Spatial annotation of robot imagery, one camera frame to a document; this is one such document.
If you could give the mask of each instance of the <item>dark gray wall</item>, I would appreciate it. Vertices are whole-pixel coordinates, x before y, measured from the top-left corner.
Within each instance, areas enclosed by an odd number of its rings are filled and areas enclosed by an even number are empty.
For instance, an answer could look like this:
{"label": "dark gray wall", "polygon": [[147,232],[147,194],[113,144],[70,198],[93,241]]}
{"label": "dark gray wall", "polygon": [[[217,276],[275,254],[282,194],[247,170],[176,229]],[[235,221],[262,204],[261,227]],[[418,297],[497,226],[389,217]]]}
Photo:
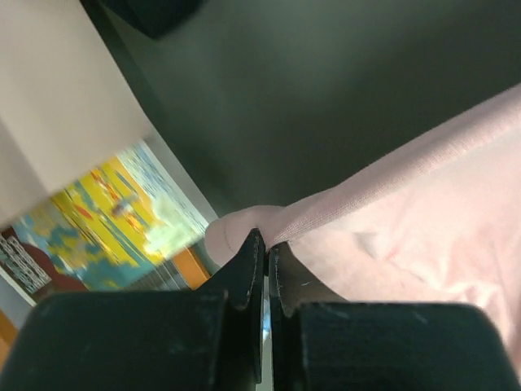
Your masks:
{"label": "dark gray wall", "polygon": [[218,213],[288,204],[521,82],[519,0],[208,0],[152,41],[94,17]]}

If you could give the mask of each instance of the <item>artwork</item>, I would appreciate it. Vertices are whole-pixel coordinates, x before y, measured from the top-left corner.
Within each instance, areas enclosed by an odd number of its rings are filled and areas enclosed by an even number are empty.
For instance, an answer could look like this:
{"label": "artwork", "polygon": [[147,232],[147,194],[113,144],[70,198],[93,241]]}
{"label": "artwork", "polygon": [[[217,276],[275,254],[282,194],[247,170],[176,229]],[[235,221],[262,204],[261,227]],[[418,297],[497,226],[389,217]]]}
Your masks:
{"label": "artwork", "polygon": [[[91,170],[3,235],[38,249],[59,274],[82,287],[110,291],[128,287],[191,246],[206,225],[140,143]],[[17,269],[12,261],[3,266],[26,283],[30,295],[31,287],[46,285],[45,278],[32,281],[32,274],[24,273],[30,269],[37,275],[34,266]]]}

